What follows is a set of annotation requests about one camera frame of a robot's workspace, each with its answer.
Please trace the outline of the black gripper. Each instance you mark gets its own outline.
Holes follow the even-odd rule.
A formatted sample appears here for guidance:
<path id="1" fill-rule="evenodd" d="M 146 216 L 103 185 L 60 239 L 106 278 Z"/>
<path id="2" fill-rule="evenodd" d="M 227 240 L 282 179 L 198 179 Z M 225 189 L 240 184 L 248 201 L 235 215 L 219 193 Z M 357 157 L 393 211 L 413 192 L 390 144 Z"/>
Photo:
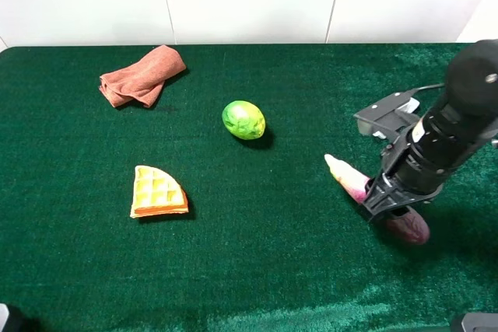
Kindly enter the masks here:
<path id="1" fill-rule="evenodd" d="M 372 222 L 394 209 L 430 201 L 443 184 L 444 171 L 431 167 L 412 143 L 392 143 L 381 153 L 380 172 L 367 184 L 361 215 Z"/>

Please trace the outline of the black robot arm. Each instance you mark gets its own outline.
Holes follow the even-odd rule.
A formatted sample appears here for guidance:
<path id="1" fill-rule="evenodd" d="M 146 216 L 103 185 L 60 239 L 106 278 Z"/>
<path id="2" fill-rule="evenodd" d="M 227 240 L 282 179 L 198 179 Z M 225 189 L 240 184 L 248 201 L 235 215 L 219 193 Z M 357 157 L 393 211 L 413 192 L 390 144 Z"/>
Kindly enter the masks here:
<path id="1" fill-rule="evenodd" d="M 451 60 L 444 91 L 421 117 L 401 109 L 414 93 L 391 94 L 354 115 L 361 134 L 381 133 L 389 141 L 359 208 L 368 222 L 432 201 L 447 179 L 496 136 L 496 40 L 475 42 Z"/>

